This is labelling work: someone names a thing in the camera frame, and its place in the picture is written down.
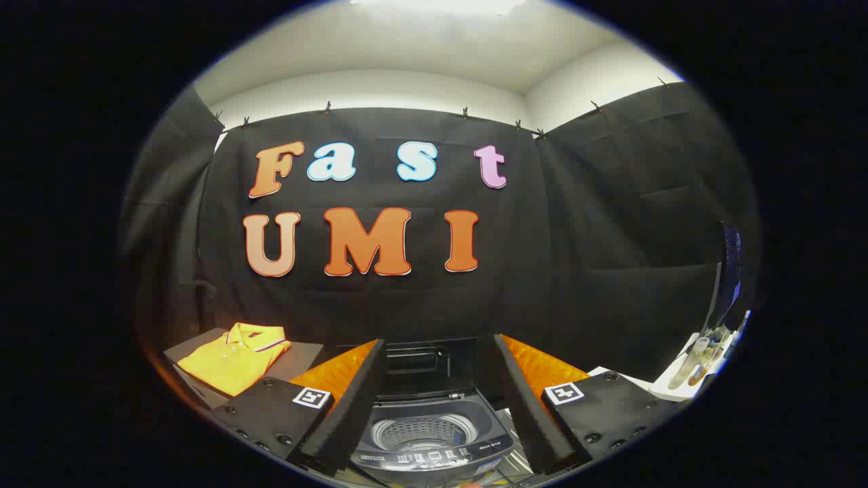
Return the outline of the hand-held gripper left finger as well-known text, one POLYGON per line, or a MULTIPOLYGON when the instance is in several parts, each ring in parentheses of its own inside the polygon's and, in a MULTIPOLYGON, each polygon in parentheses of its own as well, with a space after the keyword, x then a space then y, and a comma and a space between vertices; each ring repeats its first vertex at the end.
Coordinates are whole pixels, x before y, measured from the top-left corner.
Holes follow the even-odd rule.
POLYGON ((307 371, 273 376, 212 411, 252 448, 301 470, 329 476, 350 463, 387 371, 387 343, 372 340, 307 371))

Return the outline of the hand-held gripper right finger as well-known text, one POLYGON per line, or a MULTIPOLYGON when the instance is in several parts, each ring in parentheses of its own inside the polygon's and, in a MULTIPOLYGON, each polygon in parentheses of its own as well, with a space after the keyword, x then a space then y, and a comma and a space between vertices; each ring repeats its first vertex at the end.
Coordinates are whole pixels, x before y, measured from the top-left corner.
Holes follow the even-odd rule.
POLYGON ((590 375, 507 335, 493 336, 493 364, 533 472, 595 462, 651 435, 679 413, 617 371, 590 375))

